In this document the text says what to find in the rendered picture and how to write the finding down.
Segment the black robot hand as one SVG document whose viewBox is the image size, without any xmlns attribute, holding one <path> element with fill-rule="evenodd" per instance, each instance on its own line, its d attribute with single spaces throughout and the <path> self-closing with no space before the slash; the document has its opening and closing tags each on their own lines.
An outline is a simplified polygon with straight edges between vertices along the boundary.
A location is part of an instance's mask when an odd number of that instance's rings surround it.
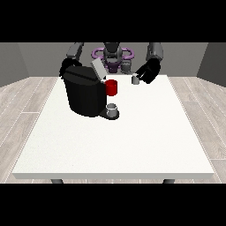
<svg viewBox="0 0 226 226">
<path fill-rule="evenodd" d="M 151 58 L 136 71 L 137 78 L 150 84 L 159 74 L 160 69 L 160 61 L 157 58 Z"/>
<path fill-rule="evenodd" d="M 82 63 L 80 63 L 79 61 L 77 61 L 76 59 L 72 59 L 72 58 L 66 58 L 61 65 L 61 68 L 59 70 L 59 76 L 62 77 L 65 73 L 65 70 L 70 67 L 70 66 L 81 66 Z"/>
</svg>

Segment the pale grey machine lid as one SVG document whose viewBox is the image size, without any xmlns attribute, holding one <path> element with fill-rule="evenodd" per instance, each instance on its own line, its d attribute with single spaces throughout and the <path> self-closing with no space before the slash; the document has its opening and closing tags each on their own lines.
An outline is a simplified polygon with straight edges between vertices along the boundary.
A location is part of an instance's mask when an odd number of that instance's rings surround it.
<svg viewBox="0 0 226 226">
<path fill-rule="evenodd" d="M 105 70 L 100 58 L 96 58 L 90 64 L 93 67 L 99 80 L 103 80 L 107 76 L 108 73 Z"/>
</svg>

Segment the small grey cup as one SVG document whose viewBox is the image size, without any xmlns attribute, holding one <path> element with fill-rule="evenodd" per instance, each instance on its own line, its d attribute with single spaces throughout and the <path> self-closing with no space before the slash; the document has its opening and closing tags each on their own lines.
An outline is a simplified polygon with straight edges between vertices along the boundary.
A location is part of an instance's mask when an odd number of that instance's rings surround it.
<svg viewBox="0 0 226 226">
<path fill-rule="evenodd" d="M 115 117 L 117 115 L 117 105 L 115 103 L 109 103 L 106 106 L 106 110 L 108 117 Z"/>
</svg>

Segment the black coffee machine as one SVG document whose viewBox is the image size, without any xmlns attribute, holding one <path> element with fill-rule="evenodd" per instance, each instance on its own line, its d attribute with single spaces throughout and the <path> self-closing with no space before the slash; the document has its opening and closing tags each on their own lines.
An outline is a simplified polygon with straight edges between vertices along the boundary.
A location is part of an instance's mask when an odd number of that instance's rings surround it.
<svg viewBox="0 0 226 226">
<path fill-rule="evenodd" d="M 109 115 L 106 85 L 98 80 L 92 67 L 69 66 L 63 80 L 72 111 L 83 117 L 119 118 L 118 110 L 112 116 Z"/>
</svg>

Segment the grey and purple robot trunk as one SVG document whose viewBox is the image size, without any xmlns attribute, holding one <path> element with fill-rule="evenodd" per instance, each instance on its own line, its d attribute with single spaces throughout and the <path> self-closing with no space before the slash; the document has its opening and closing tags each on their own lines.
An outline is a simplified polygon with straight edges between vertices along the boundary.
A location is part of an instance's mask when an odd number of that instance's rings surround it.
<svg viewBox="0 0 226 226">
<path fill-rule="evenodd" d="M 109 73 L 117 73 L 117 70 L 120 70 L 124 74 L 129 74 L 132 68 L 134 51 L 122 48 L 119 42 L 105 42 L 102 48 L 92 51 L 91 57 L 93 59 L 100 58 Z"/>
</svg>

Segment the red pod holder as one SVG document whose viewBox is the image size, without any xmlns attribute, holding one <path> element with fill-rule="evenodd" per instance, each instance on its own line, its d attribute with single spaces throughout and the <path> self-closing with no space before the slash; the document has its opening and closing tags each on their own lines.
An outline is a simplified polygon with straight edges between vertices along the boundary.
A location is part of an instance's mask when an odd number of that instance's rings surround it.
<svg viewBox="0 0 226 226">
<path fill-rule="evenodd" d="M 108 79 L 105 81 L 106 95 L 114 96 L 117 94 L 117 81 L 114 79 Z"/>
</svg>

